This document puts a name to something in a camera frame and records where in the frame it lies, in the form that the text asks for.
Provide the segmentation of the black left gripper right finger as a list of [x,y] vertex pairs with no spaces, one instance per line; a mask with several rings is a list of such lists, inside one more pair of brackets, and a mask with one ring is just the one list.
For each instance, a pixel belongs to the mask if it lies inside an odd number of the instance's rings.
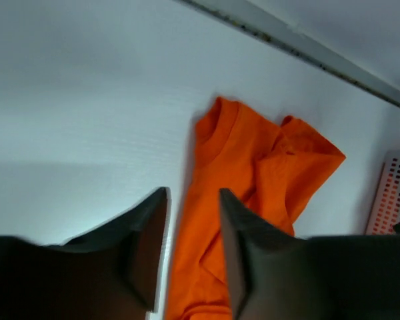
[[392,235],[299,239],[219,192],[234,319],[400,319],[400,224]]

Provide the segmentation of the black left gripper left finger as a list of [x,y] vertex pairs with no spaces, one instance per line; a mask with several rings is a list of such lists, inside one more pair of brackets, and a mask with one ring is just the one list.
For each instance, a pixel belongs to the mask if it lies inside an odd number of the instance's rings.
[[160,187],[62,245],[0,236],[0,319],[144,319],[157,308],[166,215]]

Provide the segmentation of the orange t-shirt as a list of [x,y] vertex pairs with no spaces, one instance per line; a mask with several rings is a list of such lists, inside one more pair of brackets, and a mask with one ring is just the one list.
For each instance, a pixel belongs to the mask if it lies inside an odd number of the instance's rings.
[[194,166],[174,244],[166,319],[230,319],[219,191],[292,235],[293,224],[345,155],[296,117],[276,125],[216,98],[195,125]]

